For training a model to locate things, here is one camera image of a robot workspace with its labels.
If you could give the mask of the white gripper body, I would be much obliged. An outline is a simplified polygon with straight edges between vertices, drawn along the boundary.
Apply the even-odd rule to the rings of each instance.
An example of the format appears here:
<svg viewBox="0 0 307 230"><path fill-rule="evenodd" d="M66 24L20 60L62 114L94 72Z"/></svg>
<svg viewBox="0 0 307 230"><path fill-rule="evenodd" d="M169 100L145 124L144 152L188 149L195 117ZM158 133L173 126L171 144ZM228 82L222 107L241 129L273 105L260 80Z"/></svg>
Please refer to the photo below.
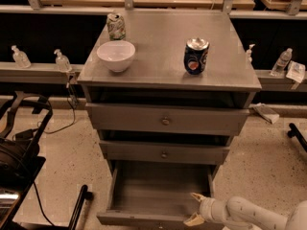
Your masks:
<svg viewBox="0 0 307 230"><path fill-rule="evenodd" d="M228 216L226 203L212 197L205 197L200 203L200 214L206 221L224 223Z"/></svg>

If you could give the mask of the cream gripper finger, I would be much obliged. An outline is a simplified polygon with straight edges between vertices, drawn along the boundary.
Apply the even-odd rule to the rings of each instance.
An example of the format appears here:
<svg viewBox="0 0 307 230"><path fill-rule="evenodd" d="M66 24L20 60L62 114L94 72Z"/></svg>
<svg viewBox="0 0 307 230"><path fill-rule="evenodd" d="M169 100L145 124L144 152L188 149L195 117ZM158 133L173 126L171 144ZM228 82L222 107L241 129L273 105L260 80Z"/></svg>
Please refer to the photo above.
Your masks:
<svg viewBox="0 0 307 230"><path fill-rule="evenodd" d="M204 200L206 200L206 196L202 195L202 194L198 194L198 193L191 193L191 196L198 202L202 202Z"/></svg>
<svg viewBox="0 0 307 230"><path fill-rule="evenodd" d="M201 225L204 223L204 218L200 214L194 213L191 215L190 218L185 220L183 223L189 227L197 226L197 225Z"/></svg>

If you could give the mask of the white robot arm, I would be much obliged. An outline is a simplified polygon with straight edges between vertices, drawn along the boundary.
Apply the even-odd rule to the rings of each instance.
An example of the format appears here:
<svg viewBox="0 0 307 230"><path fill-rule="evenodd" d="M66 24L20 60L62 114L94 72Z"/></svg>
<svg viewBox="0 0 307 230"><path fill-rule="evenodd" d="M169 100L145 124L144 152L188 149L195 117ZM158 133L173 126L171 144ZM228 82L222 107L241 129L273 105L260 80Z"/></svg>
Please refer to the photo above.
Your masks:
<svg viewBox="0 0 307 230"><path fill-rule="evenodd" d="M200 208L184 221L187 226L211 222L222 224L223 230L307 230L307 201L300 202L285 217L240 196L233 196L227 201L197 193L191 196Z"/></svg>

